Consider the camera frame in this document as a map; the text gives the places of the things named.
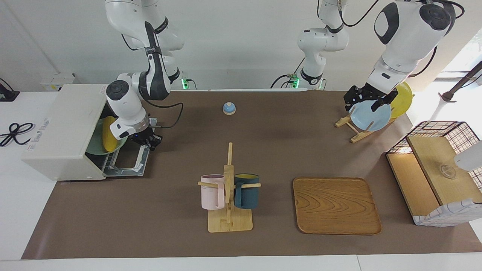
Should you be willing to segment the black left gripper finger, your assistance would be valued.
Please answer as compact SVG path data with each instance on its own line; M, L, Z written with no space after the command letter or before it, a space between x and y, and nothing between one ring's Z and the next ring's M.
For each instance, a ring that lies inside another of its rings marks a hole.
M379 107L385 104L388 104L388 105L391 104L394 98L395 98L395 94L387 94L384 97L377 98L377 100L371 106L372 112L375 112L376 110L378 110Z
M351 86L351 88L343 96L345 102L345 110L349 112L352 106L360 100L357 86Z

